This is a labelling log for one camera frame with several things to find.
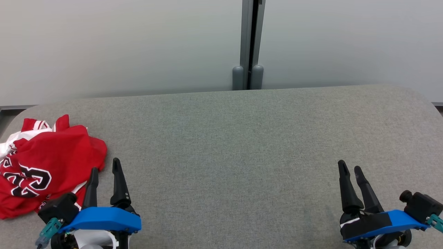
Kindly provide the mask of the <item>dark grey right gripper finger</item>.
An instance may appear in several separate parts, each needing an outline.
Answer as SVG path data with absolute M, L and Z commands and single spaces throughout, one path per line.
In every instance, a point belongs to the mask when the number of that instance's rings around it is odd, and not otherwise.
M 339 186 L 341 192 L 342 211 L 345 214 L 357 214 L 363 209 L 363 203 L 356 195 L 350 180 L 350 172 L 344 160 L 339 160 Z
M 355 166 L 354 173 L 357 185 L 359 186 L 363 197 L 364 211 L 371 214 L 384 212 L 384 209 L 381 206 L 378 197 L 376 196 L 374 190 L 372 189 L 372 186 L 370 185 L 369 181 L 364 176 L 361 167 Z

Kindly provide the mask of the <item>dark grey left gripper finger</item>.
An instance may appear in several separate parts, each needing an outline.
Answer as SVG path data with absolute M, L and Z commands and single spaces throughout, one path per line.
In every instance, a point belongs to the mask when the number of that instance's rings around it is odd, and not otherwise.
M 113 158 L 112 173 L 114 175 L 114 192 L 110 204 L 120 209 L 132 209 L 132 201 L 126 183 L 125 175 L 118 158 Z
M 90 178 L 87 181 L 86 192 L 82 203 L 82 209 L 97 207 L 97 187 L 99 185 L 99 170 L 94 167 L 91 170 Z

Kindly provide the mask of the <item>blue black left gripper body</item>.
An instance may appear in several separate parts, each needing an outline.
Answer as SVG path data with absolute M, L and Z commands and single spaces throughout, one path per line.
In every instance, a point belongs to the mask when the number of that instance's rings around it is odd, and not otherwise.
M 116 207 L 89 207 L 52 238 L 53 249 L 128 249 L 140 216 Z

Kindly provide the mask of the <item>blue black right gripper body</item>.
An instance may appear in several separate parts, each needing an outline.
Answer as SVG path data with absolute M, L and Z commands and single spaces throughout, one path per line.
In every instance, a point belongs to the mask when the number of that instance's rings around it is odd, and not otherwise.
M 355 249 L 405 249 L 412 242 L 412 230 L 429 227 L 405 211 L 392 210 L 341 219 L 340 233 L 342 241 Z

